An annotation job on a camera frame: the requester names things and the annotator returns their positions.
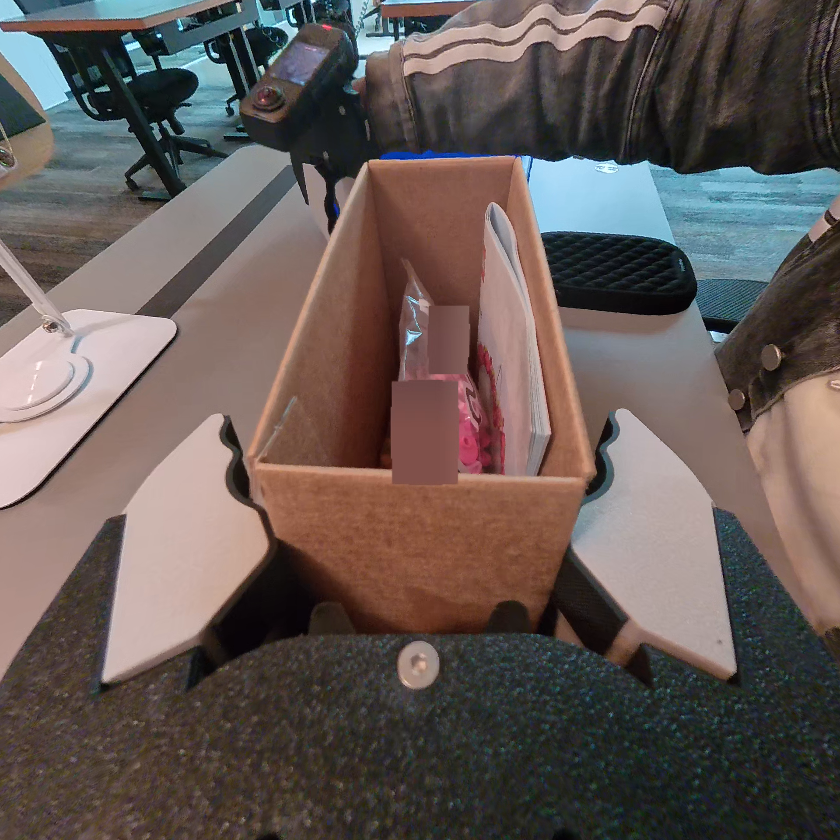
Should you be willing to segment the clear bag of pink pieces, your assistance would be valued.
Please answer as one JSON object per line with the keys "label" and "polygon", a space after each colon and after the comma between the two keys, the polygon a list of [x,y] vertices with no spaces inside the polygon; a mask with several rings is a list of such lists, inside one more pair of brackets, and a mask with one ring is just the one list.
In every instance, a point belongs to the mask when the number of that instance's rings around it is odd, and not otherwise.
{"label": "clear bag of pink pieces", "polygon": [[437,306],[408,259],[398,319],[399,382],[450,382],[457,386],[458,471],[490,471],[490,424],[469,372],[469,309]]}

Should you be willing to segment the brown top office desk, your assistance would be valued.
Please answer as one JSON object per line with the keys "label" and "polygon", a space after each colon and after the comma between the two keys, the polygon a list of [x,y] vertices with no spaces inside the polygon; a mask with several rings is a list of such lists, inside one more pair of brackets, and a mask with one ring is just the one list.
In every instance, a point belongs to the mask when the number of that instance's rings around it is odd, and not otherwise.
{"label": "brown top office desk", "polygon": [[379,11],[383,20],[406,18],[452,17],[476,1],[382,1]]}
{"label": "brown top office desk", "polygon": [[[121,41],[138,73],[154,70],[161,56],[173,56],[225,34],[242,35],[241,30],[257,19],[256,2],[16,2],[16,6],[19,15],[2,21],[4,32],[80,47],[98,66],[128,118],[119,122],[127,123],[143,149],[124,175],[129,189],[144,201],[166,201],[182,193],[186,186],[161,152],[157,125],[147,120],[128,91],[109,48]],[[239,44],[245,51],[248,92],[259,73],[248,44],[242,40]]]}

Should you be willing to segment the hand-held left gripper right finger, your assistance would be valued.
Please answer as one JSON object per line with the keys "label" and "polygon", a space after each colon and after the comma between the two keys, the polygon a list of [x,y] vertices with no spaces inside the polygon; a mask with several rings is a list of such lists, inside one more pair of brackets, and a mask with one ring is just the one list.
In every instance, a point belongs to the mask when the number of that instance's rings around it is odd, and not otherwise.
{"label": "hand-held left gripper right finger", "polygon": [[738,673],[715,509],[683,461],[611,413],[553,594],[555,634],[650,684],[649,648],[723,681]]}

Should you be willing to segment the blue plastic bin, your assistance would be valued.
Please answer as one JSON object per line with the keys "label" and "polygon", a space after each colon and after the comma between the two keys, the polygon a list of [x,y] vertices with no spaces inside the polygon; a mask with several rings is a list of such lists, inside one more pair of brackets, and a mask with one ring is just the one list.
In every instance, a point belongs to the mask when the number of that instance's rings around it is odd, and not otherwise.
{"label": "blue plastic bin", "polygon": [[[434,152],[430,150],[426,150],[421,153],[413,153],[407,151],[395,151],[384,153],[379,159],[383,161],[427,161],[427,160],[443,160],[443,159],[466,159],[466,158],[476,158],[476,157],[489,157],[488,154],[472,154],[472,153],[464,153],[464,152]],[[533,158],[529,155],[516,155],[516,158],[520,160],[524,173],[526,175],[526,179],[530,180],[531,170],[532,170],[532,163]],[[342,205],[346,203],[346,196],[343,198],[339,197],[340,189],[338,186],[335,187],[335,197],[332,200],[332,213],[334,216],[339,217]]]}

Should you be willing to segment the person's right forearm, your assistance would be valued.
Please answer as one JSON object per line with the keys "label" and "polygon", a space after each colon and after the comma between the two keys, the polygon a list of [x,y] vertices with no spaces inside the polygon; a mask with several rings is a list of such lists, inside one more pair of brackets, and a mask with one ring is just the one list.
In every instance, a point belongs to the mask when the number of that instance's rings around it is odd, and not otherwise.
{"label": "person's right forearm", "polygon": [[365,64],[385,153],[838,169],[838,2],[477,2]]}

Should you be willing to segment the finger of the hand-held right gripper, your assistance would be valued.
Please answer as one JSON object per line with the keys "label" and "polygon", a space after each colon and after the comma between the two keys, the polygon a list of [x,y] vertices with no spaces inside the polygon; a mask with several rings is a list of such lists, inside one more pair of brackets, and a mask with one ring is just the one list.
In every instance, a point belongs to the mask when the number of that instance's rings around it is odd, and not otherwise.
{"label": "finger of the hand-held right gripper", "polygon": [[325,178],[329,173],[327,159],[322,155],[293,154],[291,166],[306,204],[325,207],[329,192]]}
{"label": "finger of the hand-held right gripper", "polygon": [[323,235],[331,235],[328,207],[332,215],[338,217],[347,203],[354,187],[353,177],[343,177],[330,186],[318,167],[313,168],[313,219]]}

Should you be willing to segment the black office chair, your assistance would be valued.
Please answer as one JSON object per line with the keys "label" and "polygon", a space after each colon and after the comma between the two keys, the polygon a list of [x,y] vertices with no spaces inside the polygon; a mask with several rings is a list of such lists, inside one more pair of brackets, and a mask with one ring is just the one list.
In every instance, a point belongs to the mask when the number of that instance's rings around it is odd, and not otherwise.
{"label": "black office chair", "polygon": [[[82,48],[67,48],[48,38],[45,44],[81,111],[98,122],[128,120],[102,78],[98,66]],[[182,124],[175,116],[177,109],[190,106],[189,99],[198,89],[195,73],[184,69],[162,69],[159,60],[155,61],[154,70],[138,73],[121,41],[109,48],[109,54],[143,115],[150,123],[157,125],[160,134],[158,144],[162,154],[171,163],[175,175],[180,174],[184,151],[206,158],[228,157],[207,140],[186,136]]]}
{"label": "black office chair", "polygon": [[247,80],[243,76],[247,62],[245,51],[239,48],[239,41],[248,44],[254,66],[265,70],[273,55],[282,50],[289,40],[285,30],[274,26],[256,24],[251,28],[242,29],[241,32],[242,35],[229,33],[204,42],[206,57],[215,64],[225,65],[234,84],[234,96],[226,100],[225,105],[229,117],[235,114],[234,102],[238,102],[247,92]]}

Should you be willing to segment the white instruction booklet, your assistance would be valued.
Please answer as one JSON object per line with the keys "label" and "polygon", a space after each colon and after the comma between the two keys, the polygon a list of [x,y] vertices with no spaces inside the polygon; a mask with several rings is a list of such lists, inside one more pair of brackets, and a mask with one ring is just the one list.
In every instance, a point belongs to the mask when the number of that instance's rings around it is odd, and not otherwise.
{"label": "white instruction booklet", "polygon": [[551,438],[528,284],[511,222],[497,203],[486,210],[476,365],[489,424],[490,470],[536,476]]}

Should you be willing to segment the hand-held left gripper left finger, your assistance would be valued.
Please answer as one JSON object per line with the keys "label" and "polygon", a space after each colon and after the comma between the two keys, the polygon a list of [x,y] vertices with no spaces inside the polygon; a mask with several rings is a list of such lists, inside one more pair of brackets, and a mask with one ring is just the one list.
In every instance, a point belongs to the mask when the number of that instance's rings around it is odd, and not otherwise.
{"label": "hand-held left gripper left finger", "polygon": [[211,415],[125,508],[102,684],[182,654],[214,669],[302,633],[312,597],[293,561],[250,499],[230,418]]}

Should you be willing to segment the black mesh wrist pad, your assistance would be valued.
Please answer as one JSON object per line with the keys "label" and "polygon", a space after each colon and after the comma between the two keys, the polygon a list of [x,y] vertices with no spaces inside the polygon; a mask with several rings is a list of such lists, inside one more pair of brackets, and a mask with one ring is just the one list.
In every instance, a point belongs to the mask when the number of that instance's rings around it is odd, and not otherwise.
{"label": "black mesh wrist pad", "polygon": [[670,316],[696,302],[706,328],[729,334],[767,283],[698,280],[687,255],[664,240],[622,234],[542,234],[560,307]]}

